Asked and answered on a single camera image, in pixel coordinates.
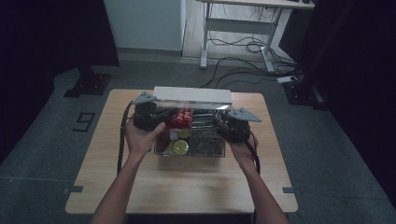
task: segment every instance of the white wall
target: white wall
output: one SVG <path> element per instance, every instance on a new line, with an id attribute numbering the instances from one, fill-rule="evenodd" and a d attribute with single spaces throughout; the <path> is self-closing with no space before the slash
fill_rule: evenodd
<path id="1" fill-rule="evenodd" d="M 181 50 L 186 0 L 105 0 L 116 47 Z"/>

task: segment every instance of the power strip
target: power strip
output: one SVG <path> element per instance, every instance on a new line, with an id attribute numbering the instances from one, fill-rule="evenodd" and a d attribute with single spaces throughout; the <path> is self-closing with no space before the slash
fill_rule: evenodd
<path id="1" fill-rule="evenodd" d="M 292 82 L 292 81 L 297 81 L 297 77 L 291 76 L 291 77 L 279 77 L 276 82 L 277 84 L 282 84 L 285 82 Z"/>

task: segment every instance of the human arm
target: human arm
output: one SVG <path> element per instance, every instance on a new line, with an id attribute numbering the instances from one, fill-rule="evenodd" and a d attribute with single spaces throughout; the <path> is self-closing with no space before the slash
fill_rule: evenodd
<path id="1" fill-rule="evenodd" d="M 251 134 L 249 143 L 254 147 L 259 144 L 254 135 Z M 274 196 L 262 181 L 259 173 L 256 171 L 254 160 L 250 151 L 244 143 L 229 143 L 233 156 L 239 163 L 250 189 L 250 194 L 253 199 L 254 206 L 257 213 L 257 223 L 289 223 L 286 219 L 282 209 L 277 204 Z"/>
<path id="2" fill-rule="evenodd" d="M 122 223 L 137 169 L 164 127 L 165 124 L 161 123 L 153 132 L 145 132 L 137 129 L 132 120 L 126 124 L 128 158 L 96 208 L 91 223 Z"/>

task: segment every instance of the standing desk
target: standing desk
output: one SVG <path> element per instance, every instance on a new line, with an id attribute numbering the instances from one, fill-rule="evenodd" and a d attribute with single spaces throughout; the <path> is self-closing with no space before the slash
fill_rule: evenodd
<path id="1" fill-rule="evenodd" d="M 206 68 L 207 61 L 207 35 L 209 31 L 221 31 L 221 32 L 232 32 L 242 34 L 257 34 L 257 35 L 268 35 L 267 42 L 264 47 L 261 47 L 262 58 L 265 66 L 270 73 L 274 73 L 274 67 L 269 57 L 269 49 L 274 39 L 276 27 L 279 22 L 280 15 L 282 14 L 283 8 L 298 8 L 298 9 L 313 9 L 315 5 L 310 1 L 305 4 L 300 0 L 292 2 L 288 0 L 196 0 L 202 3 L 206 3 L 206 14 L 205 14 L 205 27 L 204 27 L 204 43 L 201 49 L 201 64 L 202 69 Z M 216 19 L 211 18 L 211 5 L 212 4 L 230 4 L 240 6 L 255 6 L 255 7 L 275 7 L 276 14 L 273 21 L 238 21 L 229 19 Z"/>

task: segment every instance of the hand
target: hand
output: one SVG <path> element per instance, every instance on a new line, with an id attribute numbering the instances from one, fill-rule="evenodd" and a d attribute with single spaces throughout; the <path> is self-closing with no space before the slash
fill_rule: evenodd
<path id="1" fill-rule="evenodd" d="M 259 141 L 257 138 L 251 134 L 248 142 L 251 146 L 256 148 L 259 145 Z M 233 152 L 233 156 L 235 157 L 236 161 L 239 163 L 239 167 L 245 170 L 247 168 L 255 167 L 254 160 L 250 153 L 250 150 L 245 145 L 245 143 L 228 143 L 231 147 L 231 151 Z"/>
<path id="2" fill-rule="evenodd" d="M 134 126 L 134 120 L 130 119 L 126 124 L 126 141 L 129 148 L 129 158 L 143 160 L 151 150 L 157 135 L 163 131 L 165 123 L 160 123 L 154 131 L 146 132 Z"/>

